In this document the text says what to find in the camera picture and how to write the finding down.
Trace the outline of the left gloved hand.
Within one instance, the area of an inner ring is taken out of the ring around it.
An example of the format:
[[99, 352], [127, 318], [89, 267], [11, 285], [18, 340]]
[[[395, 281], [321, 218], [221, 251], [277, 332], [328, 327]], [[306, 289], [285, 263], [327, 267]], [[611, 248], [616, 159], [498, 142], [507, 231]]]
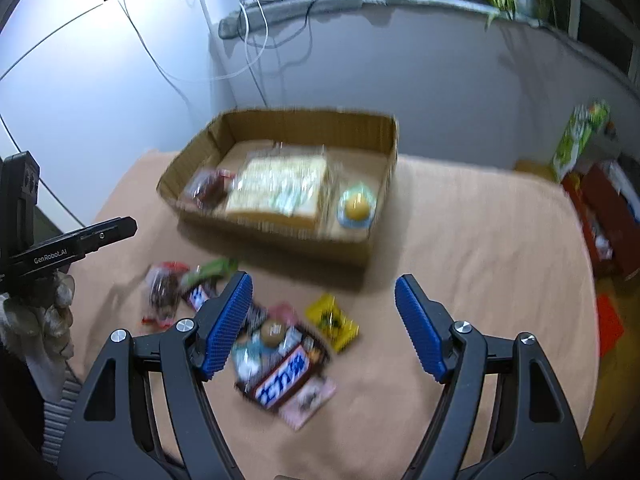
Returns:
[[1, 342], [27, 365], [43, 400], [62, 400], [67, 361], [74, 355], [70, 306], [75, 295], [72, 276], [55, 272], [44, 298], [25, 304], [6, 292], [1, 295]]

